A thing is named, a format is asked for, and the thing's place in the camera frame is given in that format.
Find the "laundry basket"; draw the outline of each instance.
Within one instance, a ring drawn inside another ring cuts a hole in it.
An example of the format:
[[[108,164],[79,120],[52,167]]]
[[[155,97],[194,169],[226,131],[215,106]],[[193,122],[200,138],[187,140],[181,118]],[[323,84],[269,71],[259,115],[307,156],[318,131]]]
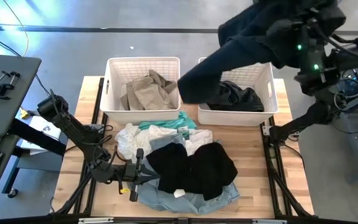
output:
[[[273,84],[272,64],[255,64],[223,72],[221,81],[229,80],[242,89],[251,87],[261,99],[264,112],[216,111],[206,103],[198,106],[198,122],[201,124],[258,126],[278,111],[277,96]]]
[[[180,78],[180,61],[176,57],[110,58],[104,74],[100,110],[118,124],[139,124],[143,121],[177,119],[180,109],[178,88],[170,93],[174,110],[126,111],[121,97],[126,94],[126,83],[149,75],[154,70],[168,81]]]

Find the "wooden tabletop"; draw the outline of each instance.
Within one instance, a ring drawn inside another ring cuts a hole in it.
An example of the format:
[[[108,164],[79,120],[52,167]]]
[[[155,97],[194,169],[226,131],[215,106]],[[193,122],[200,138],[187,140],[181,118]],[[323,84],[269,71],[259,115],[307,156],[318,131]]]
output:
[[[84,77],[75,111],[75,117],[83,124],[90,124],[91,122],[99,79],[100,77]],[[292,120],[291,111],[284,81],[282,79],[275,79],[274,84],[278,98],[278,113],[274,118],[277,125],[283,125]],[[158,212],[140,202],[130,202],[129,194],[119,195],[118,185],[115,182],[109,185],[97,183],[91,213],[92,216],[273,218],[272,199],[270,196],[260,128],[202,125],[197,122],[198,110],[196,105],[182,105],[181,110],[188,113],[189,117],[196,122],[199,129],[212,130],[214,139],[220,139],[222,141],[225,151],[234,161],[239,171],[235,179],[235,184],[240,192],[240,199],[225,208],[207,215],[171,213],[168,211]],[[101,115],[102,112],[100,111],[98,123],[101,122]],[[114,145],[117,144],[114,140],[114,136],[124,126],[118,125],[110,119],[108,120],[108,124],[111,124],[114,130],[106,132],[106,134],[112,134],[113,139],[104,144],[104,147],[112,152]],[[297,142],[287,141],[287,144],[299,151]],[[72,145],[73,143],[69,141],[67,147],[71,147]],[[285,147],[282,147],[281,152],[288,188],[302,204],[304,209],[309,213],[313,213],[302,160]],[[118,159],[114,161],[114,163],[117,164],[120,164],[120,162]],[[82,163],[83,154],[78,148],[68,151],[65,154],[52,203],[55,210],[62,207],[77,187]],[[283,211],[284,206],[281,191],[278,190],[277,193],[280,208]],[[87,195],[88,187],[85,189],[81,211],[86,205]]]

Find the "teal cloth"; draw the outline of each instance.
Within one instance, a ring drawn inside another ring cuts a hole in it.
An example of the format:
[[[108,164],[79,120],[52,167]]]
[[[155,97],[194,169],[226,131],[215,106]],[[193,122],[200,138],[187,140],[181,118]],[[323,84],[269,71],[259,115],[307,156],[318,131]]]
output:
[[[187,116],[183,111],[179,112],[179,117],[176,120],[166,120],[166,121],[144,121],[139,125],[140,130],[145,130],[150,127],[150,125],[156,125],[163,128],[172,128],[178,129],[180,127],[187,126],[188,129],[197,129],[196,123]]]

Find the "white cloth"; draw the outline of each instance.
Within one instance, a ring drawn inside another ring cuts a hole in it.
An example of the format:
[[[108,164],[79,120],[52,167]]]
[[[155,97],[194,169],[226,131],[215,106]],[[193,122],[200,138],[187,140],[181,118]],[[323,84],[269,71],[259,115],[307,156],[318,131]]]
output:
[[[189,140],[185,141],[187,156],[193,155],[200,146],[212,143],[212,141],[212,131],[189,129]]]
[[[150,125],[148,129],[140,130],[138,126],[128,123],[114,139],[118,142],[117,150],[125,159],[132,159],[133,162],[136,162],[138,148],[143,149],[145,157],[151,153],[151,140],[176,134],[177,132],[176,129],[160,128],[155,125]]]

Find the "black clothing held by gripper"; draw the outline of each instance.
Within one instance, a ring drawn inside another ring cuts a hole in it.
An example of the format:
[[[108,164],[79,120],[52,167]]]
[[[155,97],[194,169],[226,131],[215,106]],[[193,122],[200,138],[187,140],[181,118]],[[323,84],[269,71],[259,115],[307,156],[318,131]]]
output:
[[[264,105],[252,88],[242,90],[231,81],[219,84],[219,93],[207,102],[211,110],[263,112]]]
[[[184,103],[207,103],[219,92],[222,72],[255,63],[271,62],[275,67],[298,68],[297,35],[288,18],[311,7],[343,16],[336,0],[261,0],[219,26],[220,49],[197,64],[178,81]],[[326,35],[343,25],[343,20],[320,22]]]
[[[160,176],[159,190],[173,194],[176,189],[203,194],[210,200],[222,194],[223,186],[237,175],[233,161],[217,142],[205,144],[187,156],[182,144],[170,143],[147,156]]]

